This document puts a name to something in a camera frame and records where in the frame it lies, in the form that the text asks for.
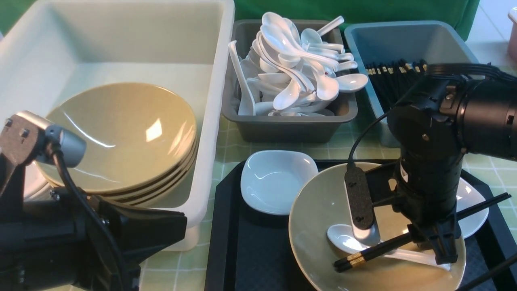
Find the wire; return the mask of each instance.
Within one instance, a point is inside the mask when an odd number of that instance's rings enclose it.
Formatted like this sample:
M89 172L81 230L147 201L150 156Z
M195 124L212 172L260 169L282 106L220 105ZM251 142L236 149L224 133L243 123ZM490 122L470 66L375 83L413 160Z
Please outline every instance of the wire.
M357 146L359 145L359 142L361 141L361 139L363 139L365 137L365 135L368 133L368 131L370 131L377 123L379 123L379 121L383 120L386 116L388 116L388 114L390 112L391 112L391 109L386 111L386 113L384 113L383 115L379 116L379 118L377 118L374 122L372 122L370 125L368 125L368 127L356 139L356 141L354 142L354 145L350 149L350 155L348 155L348 164L349 165L350 164L352 164L352 165L354 164L354 152L355 152Z
M111 235L108 228L100 220L99 216L88 205L88 202L73 182L72 177L70 176L70 173L68 172L68 169L66 167L66 163L63 158L63 152L60 149L60 145L53 144L51 148L52 149L50 150L49 156L52 157L52 160L54 160L57 172L63 180L63 183L65 184L67 191L76 197L76 199L79 201L86 213L94 222L95 226L99 229L102 236L104 236L104 239L108 242L108 247L115 259L116 272L118 273L118 279L122 287L122 290L131 290L131 280L129 278L129 272L127 271L126 264L124 262L124 257L122 256L122 253L120 252L120 249L118 248L115 239Z
M456 291L467 291L471 290L472 288L480 285L481 283L485 282L486 280L495 277L499 273L503 272L507 268L509 268L511 265L517 263L517 254L514 254L508 260L502 262L501 264L495 266L492 270L486 272L485 274L475 278L474 280L468 282L467 284L461 286Z

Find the stack of bowls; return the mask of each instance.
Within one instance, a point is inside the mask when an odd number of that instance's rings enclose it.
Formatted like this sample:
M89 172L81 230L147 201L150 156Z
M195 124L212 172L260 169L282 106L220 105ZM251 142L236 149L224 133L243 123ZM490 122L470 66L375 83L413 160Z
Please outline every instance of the stack of bowls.
M48 115L86 141L81 163L69 169L89 195L148 206L169 194L194 165L194 112L178 95L142 83L85 91ZM63 186L54 166L38 164L52 186Z

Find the chopsticks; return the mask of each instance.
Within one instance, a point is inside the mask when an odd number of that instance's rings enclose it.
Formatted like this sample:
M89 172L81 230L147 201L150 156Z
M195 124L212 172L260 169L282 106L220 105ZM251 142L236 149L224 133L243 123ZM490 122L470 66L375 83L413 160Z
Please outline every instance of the chopsticks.
M390 63L371 63L366 65L366 69L381 107L387 112L420 80L427 70L427 62L420 60L410 64L400 59Z
M510 198L511 195L508 193L503 193L500 195L497 195L491 199L488 199L482 203L478 203L474 206L471 206L469 208L466 208L462 211L459 211L456 216L458 220L462 220L466 217L471 216L474 213L477 213L485 208L488 208L492 205L495 205L501 201L504 201L508 198ZM394 237L392 239L389 239L385 242L382 242L376 246L372 246L364 251L352 254L348 257L339 259L334 262L334 269L336 272L341 273L344 271L348 271L352 268L357 268L358 266L361 266L362 264L373 260L379 256L382 256L392 250L395 250L397 248L400 248L401 246L412 242L411 234L409 232Z

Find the white ceramic spoon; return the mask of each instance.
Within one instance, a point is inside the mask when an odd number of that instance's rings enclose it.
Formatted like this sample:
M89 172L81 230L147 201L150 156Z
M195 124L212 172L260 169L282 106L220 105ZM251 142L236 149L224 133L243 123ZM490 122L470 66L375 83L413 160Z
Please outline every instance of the white ceramic spoon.
M368 76L363 74L349 74L334 78L339 84L339 92L357 92L368 84Z
M298 65L301 61L301 59L297 56L290 56L286 54L278 54L278 61L282 66L287 68L294 68L296 65Z
M346 70L351 70L351 69L357 69L357 62L348 61L348 62L344 62L344 63L339 63L338 70L336 72L346 71Z
M322 37L312 28L305 28L300 35L302 44L323 43Z
M300 84L295 79L291 79L289 85L273 100L273 108L284 110L293 105L300 96Z
M335 50L328 50L328 49L320 49L320 48L311 48L309 47L307 49L307 52L317 54L320 56L328 57L329 59L337 60L339 58L339 54Z
M308 43L304 49L307 50L308 48L327 49L337 51L338 53L345 53L345 46L339 43Z
M316 80L316 95L321 100L333 100L339 94L339 83L325 75L325 69L318 62L307 61Z
M302 116L300 112L282 112L272 111L268 113L268 116Z
M313 103L316 101L321 101L321 100L318 99L318 97L316 96L316 93L313 92L309 95L299 98L298 101L296 101L296 103L294 103L293 107L299 107L299 106L302 106L302 105L305 105L308 103Z
M338 62L335 60L303 50L303 48L296 43L290 32L286 34L276 26L269 25L262 25L260 30L264 40L278 53L314 60L332 69L336 69L338 66Z
M253 48L250 48L250 52L248 52L248 56L246 58L255 65L259 72L262 72L262 69L260 68L260 56Z
M345 22L345 19L342 16L338 16L336 19L325 24L325 26L320 28L317 32L320 36L326 35L327 33L331 32L334 28L338 27L339 25L343 24L344 22Z
M338 58L336 60L338 60L338 61L353 61L354 60L354 55L349 53L349 52L341 53L341 54L338 54Z
M323 114L319 114L316 112L300 112L300 116L309 116L309 117L324 117Z
M257 70L249 58L240 61L240 66L242 68L242 72L244 73L244 77L246 78L255 78L259 75L259 70Z
M311 83L309 78L307 78L307 76L300 73L300 71L284 67L284 66L282 66L282 64L280 64L280 62L278 60L278 53L275 52L275 50L273 48L271 48L267 43L264 43L262 41L263 40L262 37L263 37L262 34L259 34L258 41L257 41L258 47L261 50L261 59L268 62L269 65L274 66L277 69L279 69L280 71L286 73L287 75L289 75L289 77L291 79L295 79L296 81L300 82L300 85L303 86L303 88L302 88L303 91L307 91L307 92L314 91L315 90L314 85Z
M271 74L278 72L277 67L273 66L272 64L270 64L267 60L265 60L262 57L262 49L259 46L258 39L253 40L253 42L251 43L251 47L252 47L253 51L255 51L255 53L257 53L257 55L258 55L258 65L262 71L264 71L266 73L271 73Z
M329 227L327 237L337 248L348 254L355 254L368 248L368 246L361 244L354 238L352 227L346 224L335 224ZM396 249L383 255L383 257L412 261L414 263L442 268L447 271L451 269L450 264L436 264L435 257L426 253Z
M268 95L277 96L280 92L282 92L285 89L254 78L246 79L246 82L248 83L248 85L254 86L260 92Z
M248 83L246 83L246 78L244 77L244 73L242 72L242 68L239 62L239 56L237 55L237 49L235 48L236 40L228 43L228 51L230 54L230 58L232 59L233 68L235 73L237 74L237 80L240 85L240 104L239 110L237 114L239 115L255 115L255 101L253 100L253 95L251 94L250 88L248 87Z
M284 18L284 20L287 22L287 24L289 24L289 27L291 28L291 34L293 35L294 40L298 43L301 43L300 33L298 32L298 28L296 27L296 25L294 25L294 23L288 18Z
M287 83L291 78L286 73L258 74L258 77L266 83Z
M309 106L291 107L285 109L283 112L316 112L325 109L332 101L318 101Z

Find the spoon handle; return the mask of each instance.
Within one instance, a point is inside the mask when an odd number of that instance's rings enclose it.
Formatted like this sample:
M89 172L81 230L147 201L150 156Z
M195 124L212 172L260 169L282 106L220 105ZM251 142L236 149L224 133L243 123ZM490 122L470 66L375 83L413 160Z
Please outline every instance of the spoon handle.
M437 265L434 256L425 253L396 249L393 251L393 253L386 254L384 255L384 257L412 261L414 263L420 263L424 265L442 268L447 271L451 269L450 264Z
M320 36L323 36L323 35L329 33L332 29L338 27L339 25L341 25L344 22L345 22L345 19L342 16L339 16L336 19L334 19L334 20L330 21L329 23L327 23L322 28L320 28L320 30L318 30L318 34Z

